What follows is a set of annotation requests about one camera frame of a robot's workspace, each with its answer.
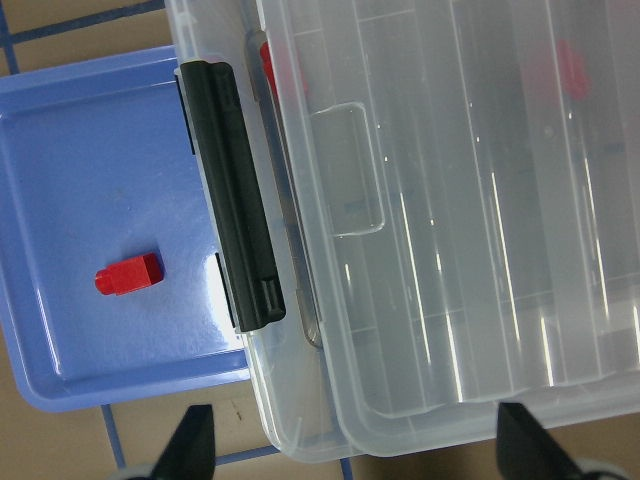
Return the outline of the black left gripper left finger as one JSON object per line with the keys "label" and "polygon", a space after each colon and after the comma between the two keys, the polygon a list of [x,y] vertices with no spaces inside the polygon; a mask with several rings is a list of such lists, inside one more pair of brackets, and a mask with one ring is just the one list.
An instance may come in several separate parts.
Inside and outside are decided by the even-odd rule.
{"label": "black left gripper left finger", "polygon": [[126,467],[118,479],[214,478],[216,446],[211,404],[191,405],[154,464]]}

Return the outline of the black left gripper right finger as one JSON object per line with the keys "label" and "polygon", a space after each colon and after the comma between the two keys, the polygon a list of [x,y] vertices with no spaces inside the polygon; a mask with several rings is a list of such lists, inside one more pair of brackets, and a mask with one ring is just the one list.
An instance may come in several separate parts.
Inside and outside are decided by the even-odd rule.
{"label": "black left gripper right finger", "polygon": [[572,458],[521,403],[497,410],[497,468],[502,479],[629,479],[610,463]]}

